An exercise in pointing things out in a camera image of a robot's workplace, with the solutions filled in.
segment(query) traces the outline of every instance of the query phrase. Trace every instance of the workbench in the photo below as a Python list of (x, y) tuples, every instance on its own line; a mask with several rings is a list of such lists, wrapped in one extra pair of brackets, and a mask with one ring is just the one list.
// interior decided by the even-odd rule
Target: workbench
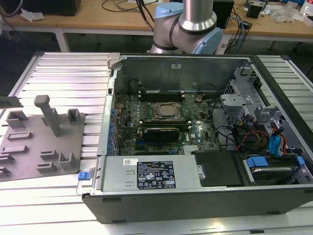
[[(33, 104), (39, 94), (49, 95), (51, 107), (56, 108), (59, 114), (70, 108), (78, 108), (86, 114), (80, 170), (92, 168), (96, 163), (109, 77), (107, 57), (107, 53), (45, 53), (34, 56), (10, 93), (10, 96), (19, 97), (27, 116), (41, 114)], [(259, 57), (313, 129), (312, 84), (291, 61), (280, 56)], [(275, 105), (266, 90), (264, 94)], [(307, 110), (301, 99), (307, 100)], [(8, 128), (5, 120), (10, 110), (0, 112), (0, 142)], [(102, 225), (85, 206), (81, 196), (76, 194), (77, 177), (78, 174), (72, 174), (0, 183), (1, 233), (178, 235), (250, 234), (250, 230), (264, 230), (266, 234), (275, 235), (311, 235), (313, 232), (313, 202), (282, 215)], [(92, 180), (86, 181), (84, 188), (89, 189), (91, 185)]]
[[(62, 52), (70, 51), (66, 33), (153, 35), (140, 13), (106, 11), (101, 7), (102, 2), (103, 0), (82, 0), (82, 4), (74, 17), (45, 15), (45, 20), (31, 23), (20, 15), (16, 15), (7, 20), (17, 31), (55, 33)], [(235, 9), (244, 2), (244, 0), (235, 0)], [(135, 4), (126, 2), (121, 6), (131, 8)], [(156, 6), (156, 4), (147, 5), (152, 15), (154, 15)], [(109, 0), (105, 7), (116, 9), (113, 0)], [(243, 6), (237, 9), (236, 12), (244, 18), (246, 12), (241, 9), (243, 9)], [(313, 42), (313, 27), (309, 27), (300, 21), (275, 23), (268, 15), (259, 16), (258, 19), (244, 18), (244, 20), (253, 23), (247, 39)], [(4, 25), (4, 29), (12, 30), (8, 25)], [(235, 20), (230, 20), (223, 32), (222, 43), (217, 50), (217, 54), (223, 54), (228, 40), (235, 36), (237, 32)]]

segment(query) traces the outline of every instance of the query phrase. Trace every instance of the power supply label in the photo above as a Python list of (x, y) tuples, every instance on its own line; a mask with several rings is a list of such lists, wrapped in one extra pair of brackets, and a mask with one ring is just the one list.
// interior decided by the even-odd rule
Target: power supply label
[(173, 162), (138, 162), (137, 187), (139, 189), (176, 188)]

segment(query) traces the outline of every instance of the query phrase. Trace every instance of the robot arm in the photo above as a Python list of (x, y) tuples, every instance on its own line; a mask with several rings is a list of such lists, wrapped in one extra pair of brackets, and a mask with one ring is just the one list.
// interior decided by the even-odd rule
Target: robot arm
[(150, 53), (213, 54), (222, 40), (216, 27), (213, 0), (184, 0), (160, 4), (155, 13)]

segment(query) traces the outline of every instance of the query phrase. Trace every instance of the gray plastic holder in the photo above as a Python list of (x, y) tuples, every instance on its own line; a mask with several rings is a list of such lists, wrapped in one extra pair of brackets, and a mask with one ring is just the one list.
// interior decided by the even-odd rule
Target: gray plastic holder
[(0, 145), (0, 182), (79, 171), (85, 114), (71, 109), (58, 115), (47, 95), (34, 103), (45, 116), (26, 117), (22, 111), (8, 116)]

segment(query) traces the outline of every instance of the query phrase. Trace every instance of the motherboard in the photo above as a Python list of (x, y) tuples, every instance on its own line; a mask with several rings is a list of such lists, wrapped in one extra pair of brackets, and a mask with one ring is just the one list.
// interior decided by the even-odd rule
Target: motherboard
[(203, 99), (200, 93), (180, 97), (153, 99), (117, 93), (119, 155), (191, 154), (196, 150), (220, 149), (210, 120), (211, 100)]

